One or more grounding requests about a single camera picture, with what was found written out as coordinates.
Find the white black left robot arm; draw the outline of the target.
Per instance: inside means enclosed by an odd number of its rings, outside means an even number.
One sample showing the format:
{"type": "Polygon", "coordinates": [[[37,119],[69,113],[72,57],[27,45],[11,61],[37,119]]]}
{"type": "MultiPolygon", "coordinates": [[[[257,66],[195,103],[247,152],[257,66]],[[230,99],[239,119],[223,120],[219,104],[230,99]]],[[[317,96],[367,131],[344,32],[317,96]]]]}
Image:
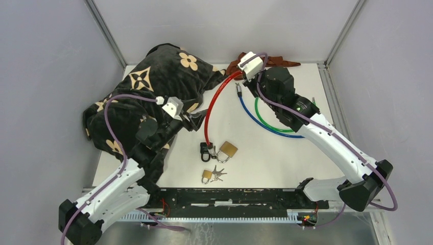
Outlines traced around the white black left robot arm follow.
{"type": "Polygon", "coordinates": [[[195,114],[182,112],[159,124],[152,118],[142,119],[134,134],[135,145],[126,152],[112,129],[108,109],[104,120],[110,133],[109,142],[118,151],[121,164],[117,170],[89,193],[59,206],[61,244],[96,244],[102,234],[118,219],[144,205],[153,208],[161,200],[153,182],[147,178],[152,168],[163,167],[166,145],[183,128],[197,131],[206,119],[207,110],[195,114]]]}

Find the small brass padlock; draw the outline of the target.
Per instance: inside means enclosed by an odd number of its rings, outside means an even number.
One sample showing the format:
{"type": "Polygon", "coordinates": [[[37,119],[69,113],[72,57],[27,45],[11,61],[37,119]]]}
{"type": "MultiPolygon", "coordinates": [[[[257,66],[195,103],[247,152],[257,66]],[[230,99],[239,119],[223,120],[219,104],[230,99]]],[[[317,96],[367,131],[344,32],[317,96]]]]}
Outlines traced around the small brass padlock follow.
{"type": "Polygon", "coordinates": [[[208,184],[212,179],[212,175],[213,175],[212,171],[206,169],[203,170],[202,179],[201,179],[202,184],[208,184]]]}

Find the red cable lock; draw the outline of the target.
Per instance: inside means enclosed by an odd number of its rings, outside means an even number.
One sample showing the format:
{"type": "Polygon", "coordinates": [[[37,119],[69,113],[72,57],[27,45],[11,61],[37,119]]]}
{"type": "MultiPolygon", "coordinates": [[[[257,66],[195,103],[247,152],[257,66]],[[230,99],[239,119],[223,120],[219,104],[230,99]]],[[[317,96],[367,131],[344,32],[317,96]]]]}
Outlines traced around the red cable lock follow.
{"type": "Polygon", "coordinates": [[[207,109],[207,113],[206,113],[206,117],[204,120],[204,137],[205,137],[205,142],[206,142],[206,147],[211,155],[211,158],[216,159],[217,158],[217,154],[215,151],[215,147],[213,145],[213,143],[210,141],[209,138],[209,121],[210,121],[210,117],[211,117],[211,113],[212,110],[214,108],[214,105],[218,99],[218,97],[220,96],[220,94],[222,93],[222,91],[224,90],[224,88],[236,77],[241,76],[243,74],[242,71],[236,71],[235,73],[231,74],[229,77],[227,77],[219,86],[219,88],[217,89],[217,91],[215,92],[215,94],[213,95],[209,107],[207,109]]]}

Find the black padlock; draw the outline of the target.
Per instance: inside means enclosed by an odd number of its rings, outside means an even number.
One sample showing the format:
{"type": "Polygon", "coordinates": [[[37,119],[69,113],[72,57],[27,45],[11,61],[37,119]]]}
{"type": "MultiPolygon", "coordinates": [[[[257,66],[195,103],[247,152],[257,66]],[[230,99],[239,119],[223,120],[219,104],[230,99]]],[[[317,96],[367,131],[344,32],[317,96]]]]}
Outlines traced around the black padlock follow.
{"type": "Polygon", "coordinates": [[[200,157],[203,162],[209,162],[212,157],[206,142],[200,143],[200,157]]]}

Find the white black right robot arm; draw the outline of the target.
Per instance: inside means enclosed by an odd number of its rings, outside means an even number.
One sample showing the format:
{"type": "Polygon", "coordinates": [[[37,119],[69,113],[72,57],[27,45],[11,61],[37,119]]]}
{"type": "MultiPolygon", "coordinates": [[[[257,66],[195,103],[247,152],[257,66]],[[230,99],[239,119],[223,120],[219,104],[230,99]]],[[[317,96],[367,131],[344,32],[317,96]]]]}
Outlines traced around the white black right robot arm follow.
{"type": "Polygon", "coordinates": [[[310,178],[301,183],[295,202],[301,208],[315,201],[342,201],[355,211],[368,205],[396,211],[397,199],[388,178],[392,164],[364,153],[340,133],[309,99],[296,94],[294,77],[284,67],[243,72],[243,85],[262,99],[277,119],[312,142],[343,173],[336,179],[310,178]]]}

